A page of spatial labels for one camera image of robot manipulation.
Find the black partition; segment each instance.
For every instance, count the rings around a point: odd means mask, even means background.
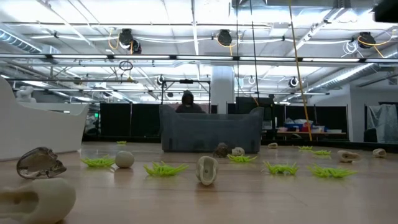
[[[283,127],[285,123],[285,106],[274,105],[274,116],[277,118],[277,127]]]
[[[341,129],[347,133],[347,108],[345,106],[316,106],[316,124],[328,129]]]
[[[159,105],[131,105],[131,137],[157,137],[159,129]]]
[[[101,135],[129,137],[131,105],[127,103],[102,103],[100,105]]]
[[[307,107],[308,119],[315,122],[315,109],[313,106]],[[286,106],[286,118],[292,120],[305,119],[305,112],[303,106]]]

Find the lime green plastic toy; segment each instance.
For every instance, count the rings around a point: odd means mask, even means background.
[[[312,146],[299,146],[298,147],[301,151],[311,151]]]
[[[157,176],[157,177],[168,177],[177,175],[179,172],[184,171],[189,166],[185,164],[181,164],[178,167],[172,167],[161,161],[162,165],[157,164],[156,162],[152,162],[152,168],[148,168],[144,165],[145,170],[149,175]]]
[[[312,151],[312,153],[314,153],[314,155],[317,155],[317,156],[330,156],[331,151],[319,150],[319,151]]]
[[[284,172],[288,172],[290,175],[295,175],[299,169],[299,167],[296,166],[296,163],[294,163],[292,166],[289,166],[289,164],[272,166],[269,162],[263,163],[267,166],[271,174],[284,174]]]
[[[108,158],[108,155],[99,159],[89,159],[86,157],[80,160],[89,167],[110,167],[111,165],[114,164],[114,159]]]
[[[320,167],[316,164],[314,164],[313,167],[308,166],[307,168],[312,172],[313,175],[323,178],[328,178],[328,177],[343,178],[357,173],[356,171],[348,169]]]
[[[228,159],[230,159],[231,161],[241,162],[241,163],[251,162],[251,161],[257,159],[257,156],[254,156],[253,158],[250,158],[250,156],[232,156],[232,155],[227,155],[227,156],[228,156]]]

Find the white rock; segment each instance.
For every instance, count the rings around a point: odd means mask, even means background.
[[[232,149],[232,156],[243,156],[244,155],[244,149],[241,147],[236,147]]]
[[[200,182],[207,186],[217,178],[218,162],[210,156],[202,156],[197,162],[196,175]]]
[[[120,168],[129,168],[134,163],[134,156],[131,152],[120,151],[116,154],[114,163]]]
[[[0,219],[54,224],[69,214],[75,202],[76,191],[66,180],[34,180],[18,189],[0,190]]]
[[[375,149],[373,150],[373,156],[376,158],[386,158],[387,153],[384,149]]]

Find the fluorescent light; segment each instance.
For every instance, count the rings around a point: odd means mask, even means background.
[[[366,59],[366,62],[372,63],[398,63],[398,59],[388,59],[388,58],[380,58],[380,59]]]
[[[116,97],[117,99],[119,99],[119,100],[123,100],[124,99],[124,97],[120,93],[113,92],[112,95],[114,97]]]
[[[37,82],[37,81],[22,81],[22,82],[26,83],[26,84],[38,86],[38,87],[48,87],[48,85],[43,82]]]
[[[229,56],[177,56],[177,59],[182,60],[232,60]]]
[[[69,97],[68,95],[66,95],[66,94],[64,94],[64,93],[61,93],[61,92],[58,92],[58,91],[55,91],[58,95],[61,95],[61,96],[64,96],[64,97]]]
[[[296,59],[292,57],[240,57],[240,60],[260,60],[260,61],[272,61],[272,62],[293,62]]]
[[[359,58],[303,58],[303,62],[359,62]]]
[[[112,91],[112,90],[94,90],[94,89],[84,89],[83,91]]]
[[[49,91],[79,91],[74,89],[49,89]]]
[[[91,99],[91,98],[89,98],[89,97],[82,97],[82,96],[78,96],[78,97],[75,97],[76,99],[78,99],[78,100],[81,100],[81,101],[92,101],[93,99]]]
[[[170,59],[168,55],[115,55],[115,59]]]
[[[0,58],[46,58],[42,54],[0,54]]]
[[[87,59],[107,59],[106,55],[52,55],[53,58],[87,58]]]

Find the dark hoodie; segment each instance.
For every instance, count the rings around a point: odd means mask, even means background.
[[[182,104],[175,110],[177,113],[205,113],[201,107],[193,102],[193,94],[185,90],[182,95]]]

